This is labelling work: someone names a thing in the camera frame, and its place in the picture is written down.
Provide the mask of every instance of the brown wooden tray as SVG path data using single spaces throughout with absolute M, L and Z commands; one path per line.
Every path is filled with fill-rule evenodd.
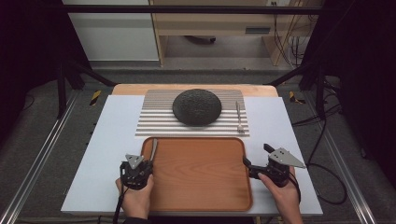
M 158 137 L 154 156 L 151 211 L 247 211 L 251 205 L 248 169 L 238 138 Z M 143 143 L 151 155 L 153 138 Z

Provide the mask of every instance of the metal fork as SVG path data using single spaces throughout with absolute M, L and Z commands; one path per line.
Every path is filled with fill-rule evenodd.
M 236 113 L 238 114 L 238 127 L 236 128 L 236 130 L 238 131 L 238 133 L 245 133 L 244 126 L 242 126 L 242 121 L 241 121 L 241 108 L 237 101 L 235 101 L 235 105 L 236 105 Z

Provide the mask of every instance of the white tabletop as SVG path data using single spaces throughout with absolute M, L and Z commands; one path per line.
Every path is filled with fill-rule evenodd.
M 244 97 L 249 138 L 241 138 L 247 158 L 265 166 L 268 153 L 262 148 L 283 147 L 299 160 L 299 149 L 283 100 L 280 97 Z M 98 120 L 75 179 L 67 193 L 62 211 L 74 215 L 114 214 L 119 192 L 115 180 L 125 154 L 139 155 L 144 138 L 134 137 L 144 96 L 110 95 Z M 296 168 L 303 216 L 322 215 L 317 195 L 306 169 Z M 250 178 L 253 205 L 246 212 L 158 212 L 161 216 L 271 216 L 277 215 L 271 193 L 260 180 Z

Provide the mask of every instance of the human hand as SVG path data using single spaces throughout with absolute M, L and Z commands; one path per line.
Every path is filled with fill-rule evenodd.
M 290 167 L 290 173 L 295 176 L 294 167 L 292 166 Z M 290 181 L 285 187 L 280 188 L 264 174 L 259 174 L 259 178 L 265 187 L 272 193 L 276 202 L 276 208 L 283 217 L 285 223 L 303 223 L 297 188 Z
M 117 188 L 119 192 L 125 191 L 127 188 L 121 184 L 120 179 L 116 180 Z M 140 189 L 128 189 L 126 190 L 122 202 L 122 210 L 124 211 L 125 216 L 127 217 L 140 217 L 144 219 L 148 219 L 149 217 L 149 197 L 152 188 L 154 187 L 154 177 L 150 175 L 148 177 L 147 185 Z

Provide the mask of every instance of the black round plate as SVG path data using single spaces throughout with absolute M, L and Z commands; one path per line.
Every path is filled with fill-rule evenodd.
M 190 126 L 205 126 L 221 113 L 221 101 L 211 91 L 193 89 L 183 91 L 173 102 L 175 117 Z

